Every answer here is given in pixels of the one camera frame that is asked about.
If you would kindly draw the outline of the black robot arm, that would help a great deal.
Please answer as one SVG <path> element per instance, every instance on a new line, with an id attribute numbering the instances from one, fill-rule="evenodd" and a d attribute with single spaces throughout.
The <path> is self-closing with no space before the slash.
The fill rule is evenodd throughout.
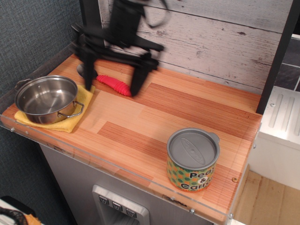
<path id="1" fill-rule="evenodd" d="M 158 60 L 152 58 L 151 50 L 160 52 L 164 47 L 136 34 L 140 19 L 145 17 L 144 6 L 146 4 L 145 0 L 115 0 L 107 28 L 73 25 L 72 28 L 77 33 L 73 51 L 83 62 L 82 76 L 86 90 L 91 89 L 94 63 L 98 59 L 120 62 L 134 67 L 130 84 L 132 96 L 139 93 L 148 74 L 157 69 Z M 113 51 L 110 46 L 105 46 L 104 42 L 121 49 L 138 47 L 146 52 L 140 56 L 127 55 Z"/>

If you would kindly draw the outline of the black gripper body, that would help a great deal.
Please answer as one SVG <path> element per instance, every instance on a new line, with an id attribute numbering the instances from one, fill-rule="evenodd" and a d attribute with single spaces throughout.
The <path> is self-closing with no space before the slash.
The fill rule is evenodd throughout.
<path id="1" fill-rule="evenodd" d="M 72 48 L 76 56 L 76 40 L 79 26 L 80 25 L 77 23 L 72 25 L 72 29 L 76 33 L 75 42 L 72 44 Z M 107 28 L 103 29 L 101 37 L 104 40 L 105 50 L 101 53 L 101 57 L 99 59 L 128 64 L 133 67 L 143 59 L 153 59 L 155 61 L 156 69 L 158 66 L 158 60 L 152 57 L 151 52 L 156 51 L 160 53 L 164 50 L 162 45 L 148 41 L 137 35 L 134 35 L 133 44 L 125 44 L 114 38 Z"/>

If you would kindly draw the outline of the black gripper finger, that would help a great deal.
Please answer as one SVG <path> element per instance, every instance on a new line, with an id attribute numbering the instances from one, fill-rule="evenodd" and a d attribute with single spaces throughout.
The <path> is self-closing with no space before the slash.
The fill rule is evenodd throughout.
<path id="1" fill-rule="evenodd" d="M 146 81 L 148 74 L 155 69 L 153 59 L 143 59 L 134 66 L 134 72 L 130 84 L 131 96 L 136 96 Z"/>
<path id="2" fill-rule="evenodd" d="M 85 80 L 85 88 L 86 90 L 90 91 L 92 86 L 92 80 L 94 77 L 94 63 L 97 60 L 94 53 L 84 48 L 83 50 L 83 56 L 82 56 L 82 62 L 84 67 L 84 80 Z"/>

